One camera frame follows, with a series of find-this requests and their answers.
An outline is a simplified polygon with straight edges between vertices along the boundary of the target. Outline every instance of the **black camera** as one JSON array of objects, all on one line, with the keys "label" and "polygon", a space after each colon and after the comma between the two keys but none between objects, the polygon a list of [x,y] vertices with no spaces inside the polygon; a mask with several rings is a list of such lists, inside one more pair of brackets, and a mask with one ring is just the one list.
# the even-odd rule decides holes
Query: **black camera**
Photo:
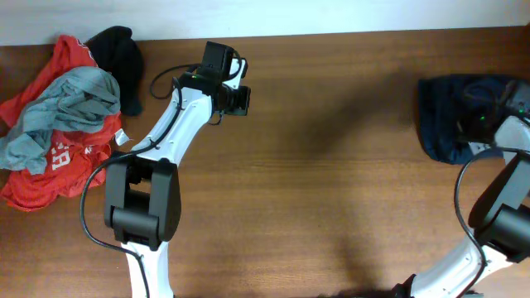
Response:
[{"label": "black camera", "polygon": [[[230,74],[232,60],[237,59],[239,69]],[[246,116],[250,102],[250,88],[232,88],[223,82],[247,74],[248,63],[233,48],[208,41],[200,65],[190,67],[180,78],[181,87],[201,90],[213,101],[213,112],[226,115]]]}]

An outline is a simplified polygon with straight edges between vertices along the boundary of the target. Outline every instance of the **gray shirt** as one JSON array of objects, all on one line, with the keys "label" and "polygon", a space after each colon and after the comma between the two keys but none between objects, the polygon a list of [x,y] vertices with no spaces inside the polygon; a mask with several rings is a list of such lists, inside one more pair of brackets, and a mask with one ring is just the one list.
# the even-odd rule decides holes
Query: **gray shirt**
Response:
[{"label": "gray shirt", "polygon": [[72,69],[24,107],[17,124],[0,138],[0,168],[42,174],[54,129],[98,132],[104,118],[119,109],[119,86],[112,75],[97,67]]}]

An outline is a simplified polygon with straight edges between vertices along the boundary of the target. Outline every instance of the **white wall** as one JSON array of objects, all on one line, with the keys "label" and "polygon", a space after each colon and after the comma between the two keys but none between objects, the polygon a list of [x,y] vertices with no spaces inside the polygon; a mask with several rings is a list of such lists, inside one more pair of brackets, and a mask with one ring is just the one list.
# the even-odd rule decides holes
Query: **white wall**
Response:
[{"label": "white wall", "polygon": [[113,25],[137,40],[526,25],[529,0],[2,0],[0,45],[82,41]]}]

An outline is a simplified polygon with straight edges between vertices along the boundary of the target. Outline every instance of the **navy blue cloth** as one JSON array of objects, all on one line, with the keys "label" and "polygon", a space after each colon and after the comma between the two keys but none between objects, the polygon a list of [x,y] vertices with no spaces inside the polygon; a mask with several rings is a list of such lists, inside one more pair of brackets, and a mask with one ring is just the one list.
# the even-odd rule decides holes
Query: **navy blue cloth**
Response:
[{"label": "navy blue cloth", "polygon": [[495,100],[502,98],[506,85],[515,78],[506,75],[452,74],[419,81],[420,135],[426,154],[449,164],[466,163],[473,153],[459,140],[460,125],[498,114]]}]

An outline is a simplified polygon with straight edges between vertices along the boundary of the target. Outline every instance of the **red shirt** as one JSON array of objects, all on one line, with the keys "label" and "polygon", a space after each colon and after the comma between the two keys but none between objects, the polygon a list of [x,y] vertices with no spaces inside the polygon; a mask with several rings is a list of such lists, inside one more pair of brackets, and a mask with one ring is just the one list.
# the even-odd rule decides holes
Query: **red shirt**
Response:
[{"label": "red shirt", "polygon": [[[94,66],[88,47],[73,36],[60,36],[53,57],[27,88],[0,105],[0,118],[13,127],[26,104],[41,93],[65,72],[79,66]],[[24,211],[46,207],[57,196],[79,195],[92,171],[110,156],[114,133],[121,127],[119,114],[107,116],[104,127],[96,133],[54,131],[51,148],[46,154],[44,174],[31,175],[28,170],[14,171],[0,195],[8,204]],[[102,185],[105,171],[99,172],[90,187]]]}]

